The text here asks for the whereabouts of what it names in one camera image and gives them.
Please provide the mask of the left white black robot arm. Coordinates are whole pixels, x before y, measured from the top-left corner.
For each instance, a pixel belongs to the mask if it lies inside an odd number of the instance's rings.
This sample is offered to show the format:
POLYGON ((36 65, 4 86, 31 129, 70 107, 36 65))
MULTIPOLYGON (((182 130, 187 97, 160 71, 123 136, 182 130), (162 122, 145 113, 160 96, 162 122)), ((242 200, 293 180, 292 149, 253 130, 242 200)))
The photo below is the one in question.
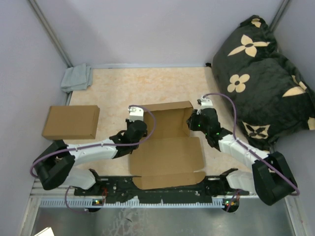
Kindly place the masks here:
POLYGON ((145 136, 147 125, 141 120, 136 120, 127 123, 127 130, 122 130, 100 142, 67 145, 64 141, 57 140, 33 162, 30 173, 39 178, 45 190, 52 190, 64 184, 97 195, 101 192, 102 183, 96 179, 95 171, 81 170, 76 166, 131 154, 145 136))

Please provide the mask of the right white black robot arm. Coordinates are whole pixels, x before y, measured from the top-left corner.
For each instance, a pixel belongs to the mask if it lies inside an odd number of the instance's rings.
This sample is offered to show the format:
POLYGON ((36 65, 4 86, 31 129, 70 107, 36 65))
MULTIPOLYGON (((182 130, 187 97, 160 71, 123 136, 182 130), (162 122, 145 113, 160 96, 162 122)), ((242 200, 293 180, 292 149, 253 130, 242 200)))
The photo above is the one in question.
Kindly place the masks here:
POLYGON ((292 171, 279 153, 266 153, 235 137, 235 134, 222 128, 214 108, 195 109, 187 120, 191 131, 200 131, 210 147, 229 154, 238 162, 251 169, 243 172, 230 169, 222 173, 220 191, 230 195, 235 190, 256 194, 266 205, 271 206, 282 198, 298 194, 298 187, 292 171))

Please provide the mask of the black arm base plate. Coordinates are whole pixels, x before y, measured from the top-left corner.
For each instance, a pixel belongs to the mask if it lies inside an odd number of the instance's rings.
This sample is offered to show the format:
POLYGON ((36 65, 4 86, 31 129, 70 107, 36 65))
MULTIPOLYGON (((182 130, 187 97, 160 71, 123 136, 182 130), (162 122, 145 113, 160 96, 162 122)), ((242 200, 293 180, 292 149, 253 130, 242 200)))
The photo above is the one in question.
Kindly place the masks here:
POLYGON ((141 190, 132 177, 103 176, 95 186, 88 190, 76 188, 75 196, 103 196, 109 204, 125 203, 137 197, 141 204, 194 204, 211 203, 213 197, 230 195, 235 192, 225 176, 206 176, 200 183, 179 187, 141 190))

